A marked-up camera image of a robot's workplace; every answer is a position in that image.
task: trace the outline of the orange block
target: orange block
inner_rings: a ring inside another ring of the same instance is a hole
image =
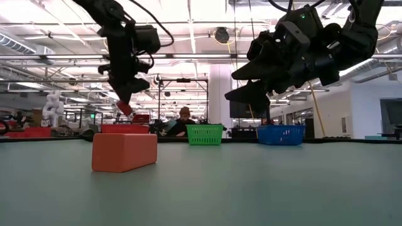
[[[122,173],[156,163],[155,134],[95,134],[92,170]]]

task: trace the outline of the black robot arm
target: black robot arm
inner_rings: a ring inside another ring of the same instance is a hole
[[[339,81],[339,70],[374,54],[376,20],[383,2],[350,0],[350,16],[343,28],[334,23],[323,27],[316,4],[288,11],[275,32],[263,31],[252,41],[247,53],[250,62],[232,73],[233,79],[249,82],[227,93],[226,99],[265,110],[269,92],[282,94],[288,87],[300,88],[314,78],[322,85]]]
[[[129,101],[131,94],[149,88],[147,81],[142,78],[136,78],[135,75],[138,72],[148,73],[148,70],[154,65],[152,57],[152,63],[148,64],[142,62],[138,55],[151,55],[161,48],[156,28],[151,25],[136,26],[135,20],[114,0],[73,1],[83,7],[92,19],[102,27],[98,31],[98,35],[107,39],[109,49],[107,59],[110,60],[110,64],[100,66],[98,72],[101,74],[108,72],[108,82],[120,98],[117,106],[124,114],[130,115]],[[130,1],[145,10],[160,24],[148,10],[136,1]],[[163,26],[162,28],[172,38],[172,42],[169,45],[173,44],[172,35]]]

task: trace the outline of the desk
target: desk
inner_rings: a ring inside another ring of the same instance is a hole
[[[402,225],[402,146],[158,145],[91,171],[92,143],[0,143],[0,225]]]

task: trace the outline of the column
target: column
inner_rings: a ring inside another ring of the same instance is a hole
[[[225,94],[232,90],[232,65],[211,65],[209,70],[209,122],[232,127],[229,101]]]

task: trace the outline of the table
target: table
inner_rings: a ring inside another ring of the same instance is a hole
[[[398,144],[158,145],[92,172],[91,143],[0,143],[0,225],[402,225]]]

